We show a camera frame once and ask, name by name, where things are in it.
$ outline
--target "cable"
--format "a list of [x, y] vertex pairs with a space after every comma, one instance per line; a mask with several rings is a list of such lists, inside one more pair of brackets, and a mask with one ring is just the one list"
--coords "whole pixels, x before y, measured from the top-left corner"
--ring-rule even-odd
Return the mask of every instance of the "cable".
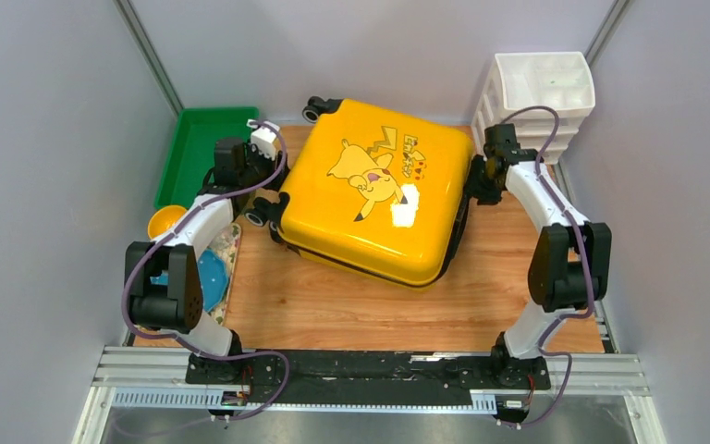
[[[282, 156], [281, 159], [279, 160], [278, 166], [276, 167], [276, 170], [271, 174], [271, 176], [268, 177], [268, 179], [263, 180], [262, 182], [258, 183], [257, 185], [245, 188], [243, 190], [238, 190], [238, 191], [232, 191], [228, 192], [219, 196], [215, 196], [203, 203], [201, 203], [198, 206], [195, 206], [192, 208], [187, 214], [181, 218], [181, 220], [177, 223], [175, 229], [171, 233], [167, 233], [166, 236], [164, 236], [162, 239], [158, 240], [146, 253], [145, 255], [138, 261], [138, 263], [135, 265], [135, 267], [132, 269], [131, 273], [129, 273], [129, 276], [127, 277], [127, 281], [124, 284], [124, 291], [121, 293], [121, 316], [124, 318], [124, 322], [127, 324], [127, 327], [129, 328], [129, 331], [131, 331], [135, 336], [144, 338], [144, 339], [165, 339], [165, 338], [172, 338], [175, 339], [179, 344], [182, 346], [186, 347], [189, 349], [192, 353], [196, 354], [197, 356], [202, 356], [204, 358], [213, 360], [213, 361], [219, 361], [219, 362], [228, 362], [228, 361], [237, 361], [241, 359], [250, 359], [250, 358], [256, 358], [259, 356], [276, 356], [277, 358], [281, 359], [284, 362], [284, 377], [279, 383], [279, 387], [276, 389], [273, 395], [271, 395], [270, 398], [268, 398], [268, 401], [264, 402], [262, 405], [257, 407], [254, 410], [250, 410], [246, 413], [239, 414], [236, 416], [216, 416], [216, 419], [221, 419], [221, 420], [226, 420], [226, 421], [238, 421], [242, 419], [248, 419], [251, 418], [268, 407], [270, 407], [271, 404], [274, 403], [274, 401], [278, 398], [278, 396], [281, 394], [281, 392], [284, 390], [285, 386], [287, 385], [287, 382], [289, 380], [289, 359], [287, 359], [287, 356], [285, 356], [283, 353], [280, 353], [278, 351], [256, 351], [254, 353], [245, 353], [245, 354], [239, 354], [235, 356], [218, 356], [215, 354], [211, 354], [207, 351], [202, 351], [198, 349], [197, 347], [191, 345], [187, 341], [185, 341], [183, 338], [181, 338], [177, 333], [163, 333], [163, 334], [157, 334], [157, 335], [152, 335], [150, 333], [145, 333], [141, 331], [139, 328], [137, 328], [129, 318], [129, 290], [132, 288], [132, 285], [134, 284], [134, 280], [137, 277], [139, 271], [145, 266], [145, 264], [148, 262], [149, 259], [151, 259], [151, 256], [153, 256], [154, 253], [156, 253], [163, 245], [168, 243], [171, 239], [175, 238], [180, 234], [181, 230], [186, 227], [189, 222], [198, 214], [200, 213], [205, 207], [207, 207], [210, 204], [215, 204], [217, 202], [224, 201], [225, 199], [230, 199], [236, 196], [240, 196], [243, 194], [250, 193], [252, 191], [258, 190], [269, 183], [276, 179], [279, 174], [284, 170], [285, 165], [287, 164], [287, 144], [284, 140], [284, 137], [281, 135], [281, 133], [276, 130], [274, 127], [271, 125], [266, 125], [264, 120], [258, 120], [255, 121], [257, 127], [265, 127], [268, 128], [271, 132], [273, 132], [276, 137], [279, 139], [279, 143], [281, 144], [281, 150], [282, 150]], [[171, 433], [178, 432], [179, 430], [183, 430], [185, 428], [191, 427], [191, 426], [196, 426], [198, 424], [202, 424], [204, 422], [211, 421], [210, 417], [202, 418], [199, 420], [191, 421], [188, 422], [184, 425], [179, 425], [177, 427], [173, 427], [169, 430], [164, 430], [161, 432], [153, 432], [149, 434], [133, 434], [130, 432], [127, 432], [120, 428], [118, 426], [117, 422], [113, 422], [113, 428], [118, 432], [121, 433], [129, 438], [155, 438], [159, 437], [162, 435], [168, 435]]]
[[243, 369], [243, 373], [240, 376], [240, 395], [246, 402], [249, 402], [249, 395], [246, 394], [246, 388], [243, 386], [246, 384], [246, 372], [249, 371], [249, 395], [254, 393], [254, 385], [252, 384], [254, 379], [254, 373], [251, 371], [251, 365], [247, 365]]
[[576, 238], [576, 244], [578, 245], [578, 250], [579, 254], [581, 255], [581, 268], [583, 268], [583, 280], [584, 284], [586, 286], [586, 311], [583, 313], [568, 313], [568, 314], [561, 314], [557, 320], [555, 320], [553, 323], [551, 323], [550, 326], [543, 332], [543, 334], [540, 336], [540, 338], [537, 341], [537, 347], [540, 349], [540, 354], [543, 356], [565, 356], [568, 358], [568, 367], [565, 370], [565, 377], [562, 379], [562, 384], [559, 386], [559, 393], [557, 396], [554, 398], [554, 401], [551, 403], [551, 406], [548, 407], [548, 410], [543, 412], [540, 416], [537, 418], [533, 419], [532, 421], [522, 423], [522, 424], [515, 424], [511, 422], [505, 422], [507, 426], [512, 426], [514, 428], [524, 428], [528, 426], [535, 426], [537, 424], [542, 423], [545, 419], [548, 418], [548, 416], [551, 415], [551, 413], [554, 412], [554, 410], [557, 408], [559, 404], [559, 400], [562, 398], [562, 395], [565, 393], [565, 389], [568, 386], [568, 381], [570, 379], [570, 373], [572, 372], [573, 368], [573, 356], [572, 354], [566, 352], [566, 351], [546, 351], [543, 347], [545, 346], [545, 342], [548, 340], [548, 337], [551, 336], [551, 333], [554, 332], [557, 327], [559, 327], [559, 324], [562, 323], [562, 321], [567, 320], [567, 319], [586, 319], [589, 316], [592, 315], [594, 312], [594, 288], [592, 287], [592, 273], [591, 270], [589, 269], [589, 260], [586, 257], [586, 248], [583, 243], [583, 236], [581, 234], [581, 229], [578, 227], [578, 222], [575, 220], [575, 217], [573, 214], [570, 212], [569, 208], [567, 208], [564, 203], [562, 203], [562, 199], [554, 192], [554, 188], [551, 186], [550, 183], [545, 179], [545, 177], [541, 174], [540, 171], [540, 164], [543, 160], [543, 154], [545, 153], [545, 150], [548, 148], [548, 145], [551, 144], [551, 142], [554, 140], [554, 138], [557, 136], [557, 131], [559, 130], [559, 113], [557, 111], [550, 107], [550, 106], [545, 106], [545, 105], [534, 105], [534, 106], [528, 106], [526, 108], [520, 109], [516, 111], [515, 113], [505, 117], [502, 119], [500, 123], [505, 123], [515, 116], [518, 116], [520, 114], [526, 113], [528, 111], [533, 111], [533, 110], [543, 110], [551, 113], [552, 116], [554, 116], [554, 127], [551, 129], [551, 134], [548, 135], [548, 138], [545, 140], [543, 143], [543, 146], [540, 148], [540, 151], [537, 152], [537, 157], [534, 158], [534, 173], [537, 175], [538, 180], [540, 181], [540, 184], [543, 185], [543, 188], [545, 189], [545, 192], [548, 193], [548, 195], [551, 197], [551, 199], [554, 201], [554, 203], [557, 205], [557, 208], [562, 212], [562, 215], [570, 222], [570, 225], [572, 226], [573, 229], [573, 234], [575, 235]]
[[529, 409], [530, 404], [532, 404], [532, 397], [534, 396], [534, 378], [532, 375], [527, 375], [529, 380], [529, 395], [527, 396], [527, 409]]

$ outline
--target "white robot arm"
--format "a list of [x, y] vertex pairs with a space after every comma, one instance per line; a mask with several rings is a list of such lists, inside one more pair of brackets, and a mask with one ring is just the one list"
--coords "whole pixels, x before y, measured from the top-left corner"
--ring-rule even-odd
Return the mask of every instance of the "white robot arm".
[[578, 261], [568, 259], [571, 249], [581, 253], [572, 223], [584, 239], [595, 300], [606, 293], [611, 231], [572, 207], [548, 167], [535, 161], [537, 152], [520, 148], [513, 125], [486, 129], [485, 140], [487, 158], [478, 155], [472, 160], [467, 193], [478, 198], [478, 204], [497, 204], [501, 192], [510, 191], [540, 235], [527, 276], [532, 300], [492, 350], [506, 359], [528, 361], [540, 356], [540, 342], [553, 337], [567, 315], [588, 304], [581, 256]]
[[[234, 344], [234, 338], [238, 340], [231, 330], [202, 309], [197, 260], [238, 216], [250, 191], [277, 189], [287, 174], [286, 158], [276, 148], [279, 127], [270, 122], [258, 125], [252, 120], [247, 125], [255, 129], [249, 143], [238, 139], [216, 143], [214, 168], [206, 175], [190, 210], [151, 242], [133, 242], [127, 249], [127, 276], [138, 274], [129, 289], [129, 320], [161, 333], [173, 333], [197, 350], [216, 356], [228, 355], [231, 347], [239, 348], [239, 343]], [[279, 174], [275, 173], [277, 158]], [[140, 259], [157, 243], [161, 247], [135, 271]], [[163, 272], [167, 273], [166, 286], [151, 283], [151, 276]]]

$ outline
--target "white plastic drawer unit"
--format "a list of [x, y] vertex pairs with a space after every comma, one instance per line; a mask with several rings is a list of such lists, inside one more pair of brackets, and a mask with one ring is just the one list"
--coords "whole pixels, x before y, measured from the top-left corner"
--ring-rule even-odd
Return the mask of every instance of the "white plastic drawer unit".
[[[532, 105], [550, 106], [559, 113], [557, 136], [545, 153], [545, 161], [554, 164], [594, 108], [592, 72], [582, 53], [496, 54], [472, 119], [479, 150], [486, 128]], [[536, 150], [554, 127], [553, 117], [543, 110], [524, 113], [511, 122], [521, 147]]]

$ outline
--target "wooden platform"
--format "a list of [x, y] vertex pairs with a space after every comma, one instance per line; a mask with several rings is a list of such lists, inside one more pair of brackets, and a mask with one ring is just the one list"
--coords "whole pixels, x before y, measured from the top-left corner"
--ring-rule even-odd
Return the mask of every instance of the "wooden platform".
[[[311, 128], [282, 129], [291, 165]], [[225, 324], [244, 347], [484, 352], [529, 300], [537, 233], [509, 194], [497, 206], [471, 206], [456, 258], [423, 292], [301, 259], [273, 243], [267, 228], [242, 217], [239, 223], [244, 229]], [[176, 344], [139, 339], [136, 345]], [[603, 352], [593, 318], [568, 321], [548, 349]]]

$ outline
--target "blue plate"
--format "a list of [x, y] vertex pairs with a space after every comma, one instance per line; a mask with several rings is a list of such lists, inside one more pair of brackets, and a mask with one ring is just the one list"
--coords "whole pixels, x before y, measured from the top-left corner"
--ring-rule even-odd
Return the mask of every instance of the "blue plate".
[[[205, 250], [197, 260], [197, 273], [200, 275], [202, 287], [202, 309], [210, 312], [225, 297], [229, 277], [225, 271], [225, 263], [211, 250]], [[154, 285], [167, 285], [167, 272], [151, 277]]]

